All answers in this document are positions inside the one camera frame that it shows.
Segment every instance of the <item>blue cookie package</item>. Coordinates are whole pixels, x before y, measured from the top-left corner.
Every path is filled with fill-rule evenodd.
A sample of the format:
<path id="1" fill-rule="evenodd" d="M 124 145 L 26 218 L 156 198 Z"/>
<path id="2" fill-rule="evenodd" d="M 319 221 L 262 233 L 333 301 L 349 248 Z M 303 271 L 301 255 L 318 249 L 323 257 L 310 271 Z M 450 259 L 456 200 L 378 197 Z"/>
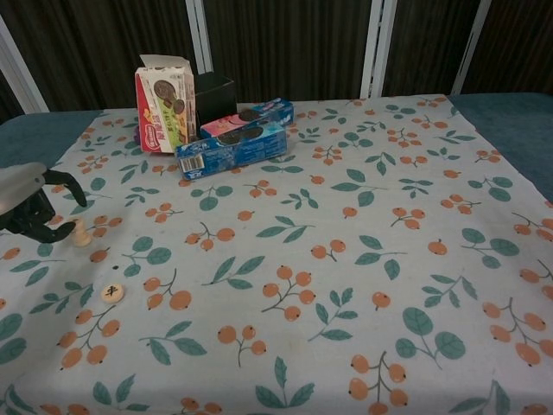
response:
<path id="1" fill-rule="evenodd" d="M 175 156 L 184 177 L 193 180 L 280 156 L 286 148 L 284 128 L 272 122 L 179 145 Z"/>

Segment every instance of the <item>nabisco box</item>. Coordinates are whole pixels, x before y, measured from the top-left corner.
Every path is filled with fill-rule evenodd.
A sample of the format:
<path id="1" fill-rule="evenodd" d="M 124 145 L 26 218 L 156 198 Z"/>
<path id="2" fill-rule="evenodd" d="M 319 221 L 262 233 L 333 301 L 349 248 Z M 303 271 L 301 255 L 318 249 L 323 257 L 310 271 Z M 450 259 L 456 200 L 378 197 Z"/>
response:
<path id="1" fill-rule="evenodd" d="M 140 145 L 143 151 L 173 153 L 196 139 L 194 76 L 178 56 L 141 54 L 135 72 Z"/>

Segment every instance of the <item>blue fabric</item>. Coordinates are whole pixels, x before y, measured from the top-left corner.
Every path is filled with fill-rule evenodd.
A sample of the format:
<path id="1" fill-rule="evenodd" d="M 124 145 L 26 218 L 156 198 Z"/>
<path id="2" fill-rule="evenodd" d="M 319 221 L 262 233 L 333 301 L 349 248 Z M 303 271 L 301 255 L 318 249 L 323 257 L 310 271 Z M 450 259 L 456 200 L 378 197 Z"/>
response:
<path id="1" fill-rule="evenodd" d="M 52 167 L 102 111 L 49 112 L 0 125 L 0 168 L 41 162 Z"/>
<path id="2" fill-rule="evenodd" d="M 515 169 L 553 201 L 553 97 L 477 93 L 449 99 Z"/>

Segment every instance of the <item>black curtain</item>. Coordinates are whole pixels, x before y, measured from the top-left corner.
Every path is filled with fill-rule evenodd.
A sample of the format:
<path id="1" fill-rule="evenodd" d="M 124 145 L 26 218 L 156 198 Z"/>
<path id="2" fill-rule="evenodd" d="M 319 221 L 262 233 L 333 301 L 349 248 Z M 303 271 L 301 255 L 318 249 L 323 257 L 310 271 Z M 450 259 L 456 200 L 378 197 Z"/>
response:
<path id="1" fill-rule="evenodd" d="M 398 0 L 382 94 L 451 93 L 479 3 Z"/>
<path id="2" fill-rule="evenodd" d="M 140 54 L 189 59 L 184 0 L 0 0 L 50 111 L 136 106 Z"/>
<path id="3" fill-rule="evenodd" d="M 371 2 L 204 0 L 213 67 L 239 101 L 359 96 Z"/>
<path id="4" fill-rule="evenodd" d="M 0 72 L 0 125 L 10 118 L 22 115 L 23 110 L 17 102 L 16 96 L 11 91 L 8 81 Z"/>
<path id="5" fill-rule="evenodd" d="M 553 93 L 553 2 L 493 1 L 463 93 Z"/>

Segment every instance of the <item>floral tablecloth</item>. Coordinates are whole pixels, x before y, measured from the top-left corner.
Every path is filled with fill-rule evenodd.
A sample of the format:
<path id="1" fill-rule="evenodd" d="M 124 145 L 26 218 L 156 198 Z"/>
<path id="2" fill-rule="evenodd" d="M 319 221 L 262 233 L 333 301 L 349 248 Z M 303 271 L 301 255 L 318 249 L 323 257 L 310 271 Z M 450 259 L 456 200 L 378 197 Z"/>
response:
<path id="1" fill-rule="evenodd" d="M 297 103 L 196 182 L 135 116 L 57 165 L 86 208 L 47 190 L 89 246 L 0 235 L 0 411 L 553 411 L 553 205 L 445 97 Z"/>

